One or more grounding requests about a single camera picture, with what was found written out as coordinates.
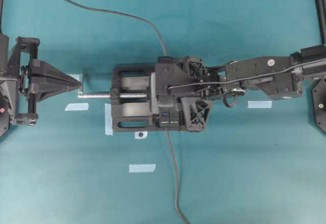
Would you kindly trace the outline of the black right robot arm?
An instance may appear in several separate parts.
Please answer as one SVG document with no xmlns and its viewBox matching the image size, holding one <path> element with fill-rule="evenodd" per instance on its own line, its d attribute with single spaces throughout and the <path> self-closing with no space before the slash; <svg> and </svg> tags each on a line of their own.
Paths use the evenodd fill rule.
<svg viewBox="0 0 326 224">
<path fill-rule="evenodd" d="M 325 131 L 325 45 L 304 48 L 289 56 L 229 62 L 209 68 L 204 78 L 181 87 L 191 88 L 204 99 L 221 99 L 226 107 L 233 108 L 247 90 L 261 90 L 271 100 L 301 97 L 305 80 L 317 82 L 312 89 L 314 120 Z"/>
</svg>

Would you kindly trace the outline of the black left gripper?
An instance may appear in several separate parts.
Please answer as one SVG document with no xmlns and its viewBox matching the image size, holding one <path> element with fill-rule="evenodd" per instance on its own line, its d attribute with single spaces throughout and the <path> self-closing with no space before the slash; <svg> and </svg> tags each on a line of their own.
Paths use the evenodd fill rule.
<svg viewBox="0 0 326 224">
<path fill-rule="evenodd" d="M 16 44 L 8 61 L 8 76 L 13 78 L 14 85 L 9 91 L 10 122 L 13 125 L 34 126 L 38 115 L 36 103 L 50 97 L 78 90 L 82 84 L 79 79 L 62 72 L 51 64 L 41 61 L 38 58 L 38 38 L 17 37 Z M 27 65 L 20 64 L 21 53 L 29 54 Z M 29 91 L 31 76 L 56 79 L 46 82 L 45 80 L 32 82 L 32 91 Z M 19 113 L 19 96 L 26 98 L 28 111 Z"/>
</svg>

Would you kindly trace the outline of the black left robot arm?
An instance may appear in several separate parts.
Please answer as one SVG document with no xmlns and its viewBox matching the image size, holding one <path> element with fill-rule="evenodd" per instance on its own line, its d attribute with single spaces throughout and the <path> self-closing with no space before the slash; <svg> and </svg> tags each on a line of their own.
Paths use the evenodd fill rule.
<svg viewBox="0 0 326 224">
<path fill-rule="evenodd" d="M 38 59 L 38 38 L 17 37 L 12 52 L 1 35 L 1 135 L 12 125 L 34 126 L 36 104 L 58 94 L 80 89 L 82 83 Z"/>
</svg>

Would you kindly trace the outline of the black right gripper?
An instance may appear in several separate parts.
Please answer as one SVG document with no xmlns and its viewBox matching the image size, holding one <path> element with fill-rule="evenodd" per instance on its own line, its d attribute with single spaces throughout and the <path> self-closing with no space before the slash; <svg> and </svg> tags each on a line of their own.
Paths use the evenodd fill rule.
<svg viewBox="0 0 326 224">
<path fill-rule="evenodd" d="M 185 56 L 178 63 L 178 67 L 193 77 L 194 82 L 183 85 L 190 86 L 192 92 L 181 97 L 185 126 L 187 130 L 205 130 L 209 115 L 213 107 L 213 101 L 226 95 L 226 86 L 223 75 L 204 64 L 202 58 Z"/>
</svg>

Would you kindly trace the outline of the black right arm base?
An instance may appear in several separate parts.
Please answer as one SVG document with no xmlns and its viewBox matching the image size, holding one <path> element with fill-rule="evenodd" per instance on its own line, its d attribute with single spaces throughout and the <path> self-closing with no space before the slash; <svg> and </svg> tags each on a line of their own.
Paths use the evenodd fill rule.
<svg viewBox="0 0 326 224">
<path fill-rule="evenodd" d="M 325 78 L 312 89 L 313 111 L 316 126 L 325 133 Z"/>
</svg>

